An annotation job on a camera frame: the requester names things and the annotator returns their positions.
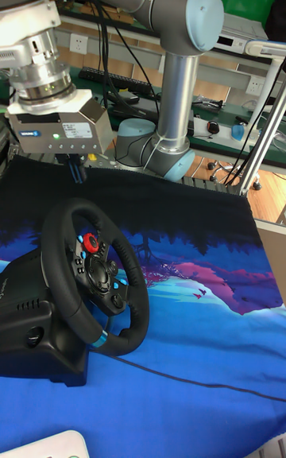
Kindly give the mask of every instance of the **keyboard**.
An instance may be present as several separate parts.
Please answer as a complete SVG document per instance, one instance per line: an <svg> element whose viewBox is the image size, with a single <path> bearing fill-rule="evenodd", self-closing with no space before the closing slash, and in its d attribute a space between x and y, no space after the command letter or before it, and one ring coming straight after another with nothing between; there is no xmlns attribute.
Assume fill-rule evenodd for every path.
<svg viewBox="0 0 286 458"><path fill-rule="evenodd" d="M111 81L115 87L119 89L128 89L130 92L137 92L138 94L150 94L151 88L148 83L128 78L127 76L114 75L109 73ZM91 80L92 82L103 83L104 71L84 67L79 72L79 78L84 80Z"/></svg>

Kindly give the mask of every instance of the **table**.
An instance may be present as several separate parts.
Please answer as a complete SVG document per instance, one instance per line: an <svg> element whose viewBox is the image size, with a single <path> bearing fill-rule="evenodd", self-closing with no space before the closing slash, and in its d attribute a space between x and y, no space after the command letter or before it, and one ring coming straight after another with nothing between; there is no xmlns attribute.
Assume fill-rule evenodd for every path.
<svg viewBox="0 0 286 458"><path fill-rule="evenodd" d="M82 80L78 77L79 74L78 68L71 68L71 77L78 88L90 88L94 96L98 97L101 101L102 99L102 85L100 83L92 83L90 80ZM193 106L193 111L195 114L199 114L201 118L206 121L216 120L218 124L225 126L232 126L238 124L235 120L236 116L249 119L251 117L251 112L248 112L245 108L239 107L237 105L226 103L224 108L218 114L213 114L209 111L202 110L196 106ZM110 114L111 124L113 126L118 126L120 121L117 118L112 117ZM258 123L259 127L263 127L265 120L261 118ZM286 123L280 124L279 128L282 132L286 133ZM195 151L198 156L216 158L218 157L221 161L230 161L234 162L237 155L240 152L239 149L231 149L230 147L219 146L218 144L210 144L205 142L201 138L189 137L191 148ZM245 159L248 152L242 154L242 159ZM278 173L286 173L286 153L281 153L274 145L271 145L267 156L265 157L263 164L261 165L262 170L273 171L275 169Z"/></svg>
<svg viewBox="0 0 286 458"><path fill-rule="evenodd" d="M143 344L127 363L92 354L85 387L0 378L0 452L75 429L96 458L243 458L286 431L286 403L250 392L285 398L286 311L246 199L126 171L74 184L23 158L0 191L2 266L36 247L57 201L81 196L137 249L150 301Z"/></svg>

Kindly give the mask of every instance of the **wall outlet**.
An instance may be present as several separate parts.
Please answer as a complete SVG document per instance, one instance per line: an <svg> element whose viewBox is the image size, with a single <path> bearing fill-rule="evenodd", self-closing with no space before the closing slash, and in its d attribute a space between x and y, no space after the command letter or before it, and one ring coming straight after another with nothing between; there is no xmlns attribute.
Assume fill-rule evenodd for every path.
<svg viewBox="0 0 286 458"><path fill-rule="evenodd" d="M79 34L71 34L70 50L74 53L82 53L87 55L87 36L80 36Z"/></svg>
<svg viewBox="0 0 286 458"><path fill-rule="evenodd" d="M248 87L245 91L246 94L251 94L251 95L260 95L262 88L265 83L265 78L262 78L261 76L251 76L250 77L250 82L248 84Z"/></svg>

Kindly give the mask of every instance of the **silver robot arm segment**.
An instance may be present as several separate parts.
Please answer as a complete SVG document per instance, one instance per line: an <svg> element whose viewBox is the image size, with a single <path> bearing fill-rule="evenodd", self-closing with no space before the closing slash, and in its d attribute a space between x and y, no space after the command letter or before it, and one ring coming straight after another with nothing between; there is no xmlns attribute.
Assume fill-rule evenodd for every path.
<svg viewBox="0 0 286 458"><path fill-rule="evenodd" d="M146 165L160 175L178 180L187 171L194 154L189 150L187 123L199 66L199 56L215 46L223 24L221 0L102 0L120 6L147 29L160 36L166 50L160 119L152 141L144 147L136 132L118 132L119 157L125 164Z"/></svg>
<svg viewBox="0 0 286 458"><path fill-rule="evenodd" d="M132 149L133 159L129 160L132 166L140 163L143 166L159 173L161 176L178 180L186 171L194 157L189 150L189 141L186 138L187 122L191 110L191 101L198 69L199 55L214 47L222 29L223 6L221 0L101 0L112 6L119 6L130 12L147 29L153 30L160 37L161 46L166 50L166 60L160 103L160 119L156 132L142 153L141 143ZM1 32L15 15L14 25L17 24L17 15L21 13L27 18L34 18L28 22L25 35L22 31L19 36L3 45L0 41L0 67L9 66L12 71L11 83L17 88L20 104L31 114L42 115L51 113L63 103L68 103L76 97L76 91L68 75L68 70L56 59L58 57L56 44L50 30L59 25L60 19L56 8L46 0L25 0L25 4L18 7L19 0L6 0L0 10L0 40ZM47 15L33 15L33 8L51 7ZM23 57L21 63L14 60L12 47L18 47L18 55ZM3 51L10 51L10 61L1 59ZM130 144L133 138L140 136L132 130L118 133L118 149L124 151L125 144Z"/></svg>

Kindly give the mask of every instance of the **steering wheel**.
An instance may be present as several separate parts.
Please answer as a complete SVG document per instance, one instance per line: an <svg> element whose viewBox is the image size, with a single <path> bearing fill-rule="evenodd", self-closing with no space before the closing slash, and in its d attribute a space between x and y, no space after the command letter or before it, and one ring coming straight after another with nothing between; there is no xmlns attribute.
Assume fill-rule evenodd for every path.
<svg viewBox="0 0 286 458"><path fill-rule="evenodd" d="M82 216L98 232L95 253L82 251L73 218ZM112 246L128 282L118 280L116 262L108 261ZM149 299L145 279L133 248L119 228L97 205L73 198L56 205L48 214L41 236L42 268L57 308L74 333L104 355L124 355L145 338L149 324ZM106 315L130 307L130 327L119 336L107 333L83 302L84 292Z"/></svg>

